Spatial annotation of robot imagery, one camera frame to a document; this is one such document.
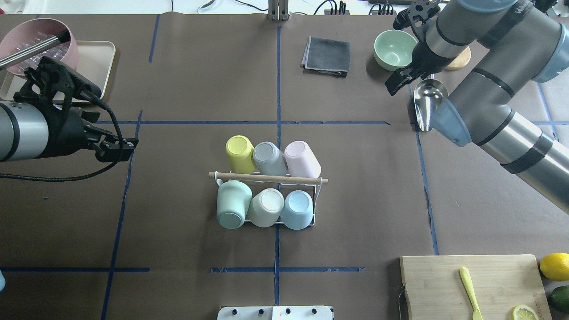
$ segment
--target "gray cloth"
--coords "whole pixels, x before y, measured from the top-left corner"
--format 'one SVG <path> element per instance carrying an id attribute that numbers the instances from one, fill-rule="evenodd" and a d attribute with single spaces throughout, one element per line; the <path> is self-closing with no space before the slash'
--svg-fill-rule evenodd
<path id="1" fill-rule="evenodd" d="M 340 77 L 348 75 L 350 43 L 338 40 L 308 37 L 302 57 L 302 67 Z"/>

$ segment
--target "lime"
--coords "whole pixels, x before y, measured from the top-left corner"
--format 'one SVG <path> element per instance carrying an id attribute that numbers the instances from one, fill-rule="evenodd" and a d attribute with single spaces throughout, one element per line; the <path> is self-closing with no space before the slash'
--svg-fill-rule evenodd
<path id="1" fill-rule="evenodd" d="M 552 307 L 563 313 L 569 313 L 569 286 L 553 289 L 549 301 Z"/>
<path id="2" fill-rule="evenodd" d="M 512 310 L 512 320 L 539 320 L 539 318 L 532 308 L 518 305 Z"/>
<path id="3" fill-rule="evenodd" d="M 549 280 L 569 280 L 569 253 L 552 253 L 539 262 L 539 270 Z"/>

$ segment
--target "wooden cutting board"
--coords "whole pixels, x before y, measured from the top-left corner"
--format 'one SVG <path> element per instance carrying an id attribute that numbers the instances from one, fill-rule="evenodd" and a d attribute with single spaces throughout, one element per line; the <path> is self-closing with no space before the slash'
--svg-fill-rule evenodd
<path id="1" fill-rule="evenodd" d="M 402 256 L 409 320 L 470 320 L 472 305 L 459 269 L 470 270 L 484 320 L 511 320 L 512 309 L 530 306 L 540 320 L 551 320 L 533 255 Z"/>

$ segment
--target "metal scoop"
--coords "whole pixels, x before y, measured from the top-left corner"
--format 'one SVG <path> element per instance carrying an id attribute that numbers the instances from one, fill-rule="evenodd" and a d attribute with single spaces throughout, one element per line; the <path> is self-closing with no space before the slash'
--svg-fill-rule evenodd
<path id="1" fill-rule="evenodd" d="M 448 97 L 447 87 L 435 79 L 425 79 L 415 88 L 415 114 L 421 131 L 431 131 L 431 115 L 440 103 Z"/>

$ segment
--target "mint green cup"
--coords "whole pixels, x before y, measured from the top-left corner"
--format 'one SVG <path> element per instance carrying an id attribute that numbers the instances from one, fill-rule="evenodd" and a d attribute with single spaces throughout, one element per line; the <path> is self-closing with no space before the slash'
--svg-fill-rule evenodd
<path id="1" fill-rule="evenodd" d="M 237 229 L 245 222 L 253 192 L 240 181 L 227 181 L 217 190 L 217 222 L 224 228 Z"/>
<path id="2" fill-rule="evenodd" d="M 382 68 L 395 71 L 411 63 L 416 44 L 417 40 L 405 31 L 387 30 L 377 36 L 373 56 Z"/>

